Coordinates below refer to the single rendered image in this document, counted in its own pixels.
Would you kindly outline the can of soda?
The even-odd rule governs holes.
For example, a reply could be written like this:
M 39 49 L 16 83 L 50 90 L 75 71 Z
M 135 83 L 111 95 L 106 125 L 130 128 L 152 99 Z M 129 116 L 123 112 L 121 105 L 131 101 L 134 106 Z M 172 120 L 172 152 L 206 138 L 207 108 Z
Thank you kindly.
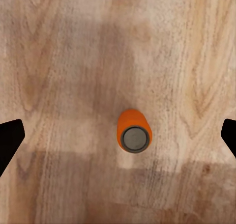
M 135 109 L 124 111 L 118 118 L 117 141 L 128 153 L 145 151 L 152 142 L 152 130 L 144 115 Z

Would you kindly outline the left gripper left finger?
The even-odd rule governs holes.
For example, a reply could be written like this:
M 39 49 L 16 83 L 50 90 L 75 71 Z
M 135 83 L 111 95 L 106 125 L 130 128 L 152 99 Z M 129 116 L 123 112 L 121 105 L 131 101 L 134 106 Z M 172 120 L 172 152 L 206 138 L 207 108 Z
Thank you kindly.
M 21 119 L 0 124 L 0 177 L 25 138 Z

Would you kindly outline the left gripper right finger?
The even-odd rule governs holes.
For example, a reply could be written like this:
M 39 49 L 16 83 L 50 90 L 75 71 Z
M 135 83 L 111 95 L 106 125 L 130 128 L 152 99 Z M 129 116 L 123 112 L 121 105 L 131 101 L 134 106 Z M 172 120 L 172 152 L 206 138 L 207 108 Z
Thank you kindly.
M 236 121 L 225 119 L 221 129 L 221 137 L 236 157 Z

